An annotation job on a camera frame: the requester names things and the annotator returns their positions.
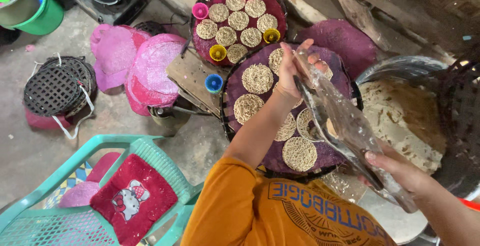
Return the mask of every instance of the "yellow mold cup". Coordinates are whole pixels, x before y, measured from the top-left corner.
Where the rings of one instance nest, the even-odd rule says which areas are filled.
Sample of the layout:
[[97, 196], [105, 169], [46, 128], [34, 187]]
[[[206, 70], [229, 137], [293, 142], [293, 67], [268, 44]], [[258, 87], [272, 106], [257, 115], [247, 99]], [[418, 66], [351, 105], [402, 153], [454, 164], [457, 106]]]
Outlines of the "yellow mold cup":
[[275, 28], [269, 28], [263, 33], [263, 39], [267, 43], [273, 43], [280, 40], [280, 32]]
[[216, 61], [219, 62], [227, 56], [227, 50], [225, 47], [215, 44], [214, 46], [210, 47], [210, 57]]

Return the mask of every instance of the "hand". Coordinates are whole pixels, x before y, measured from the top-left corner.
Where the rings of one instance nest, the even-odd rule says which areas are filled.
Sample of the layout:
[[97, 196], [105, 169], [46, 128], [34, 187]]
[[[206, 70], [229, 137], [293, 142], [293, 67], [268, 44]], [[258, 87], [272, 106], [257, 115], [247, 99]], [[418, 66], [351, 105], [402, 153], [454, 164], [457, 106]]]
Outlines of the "hand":
[[[300, 47], [309, 49], [313, 44], [313, 39], [307, 39], [300, 45]], [[296, 59], [293, 56], [292, 48], [287, 43], [280, 43], [280, 46], [283, 48], [283, 57], [278, 73], [279, 81], [276, 90], [280, 91], [280, 93], [284, 94], [285, 96], [292, 96], [300, 99], [302, 95], [297, 90], [297, 86], [293, 81], [293, 76], [299, 73], [298, 67], [300, 66], [296, 65]], [[319, 54], [312, 54], [308, 57], [308, 62], [315, 64], [317, 69], [325, 73], [328, 69], [328, 66], [321, 63], [319, 58]]]
[[[414, 198], [436, 183], [435, 179], [400, 155], [387, 143], [380, 139], [377, 139], [377, 142], [384, 154], [368, 151], [365, 153], [365, 159], [369, 164], [380, 167], [392, 174], [395, 181], [405, 190], [412, 193]], [[369, 181], [363, 176], [359, 176], [358, 180], [367, 186], [371, 186]]]

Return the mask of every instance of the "person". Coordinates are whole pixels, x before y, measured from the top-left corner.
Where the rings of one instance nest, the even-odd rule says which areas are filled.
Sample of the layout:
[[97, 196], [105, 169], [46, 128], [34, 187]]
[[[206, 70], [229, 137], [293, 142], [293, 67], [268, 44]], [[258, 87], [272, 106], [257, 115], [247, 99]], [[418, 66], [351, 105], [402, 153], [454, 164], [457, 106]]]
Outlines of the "person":
[[[302, 46], [312, 44], [309, 39]], [[292, 50], [285, 43], [280, 45], [284, 54], [278, 87], [240, 128], [210, 170], [181, 245], [395, 245], [374, 217], [342, 200], [326, 185], [268, 179], [255, 171], [301, 97], [293, 81], [297, 66]], [[309, 57], [310, 63], [317, 60]], [[382, 149], [384, 154], [367, 152], [365, 158], [391, 173], [411, 193], [444, 245], [480, 245], [477, 212], [391, 147], [382, 144]]]

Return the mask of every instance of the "hello kitty face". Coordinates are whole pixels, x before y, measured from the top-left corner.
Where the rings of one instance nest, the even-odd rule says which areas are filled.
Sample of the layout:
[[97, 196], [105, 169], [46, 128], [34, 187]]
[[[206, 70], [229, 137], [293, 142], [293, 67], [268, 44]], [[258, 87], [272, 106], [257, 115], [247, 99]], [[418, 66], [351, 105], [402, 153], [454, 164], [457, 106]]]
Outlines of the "hello kitty face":
[[117, 212], [128, 221], [140, 210], [140, 204], [150, 197], [150, 193], [137, 180], [129, 183], [128, 189], [120, 190], [112, 199]]

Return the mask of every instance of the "teal plastic chair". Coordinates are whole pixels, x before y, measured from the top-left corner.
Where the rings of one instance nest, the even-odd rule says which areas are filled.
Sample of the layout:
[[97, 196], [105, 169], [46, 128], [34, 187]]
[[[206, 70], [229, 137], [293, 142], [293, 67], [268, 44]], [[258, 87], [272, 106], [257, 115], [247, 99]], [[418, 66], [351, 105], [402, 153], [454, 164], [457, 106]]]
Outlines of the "teal plastic chair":
[[135, 153], [156, 169], [178, 197], [175, 203], [153, 224], [145, 237], [159, 229], [175, 214], [173, 225], [156, 245], [171, 246], [182, 235], [203, 182], [191, 185], [178, 166], [153, 143], [162, 136], [106, 134], [96, 135], [26, 197], [0, 215], [0, 245], [119, 245], [113, 227], [90, 206], [32, 209], [49, 196], [70, 174], [100, 149], [125, 149], [100, 181], [111, 178], [125, 158]]

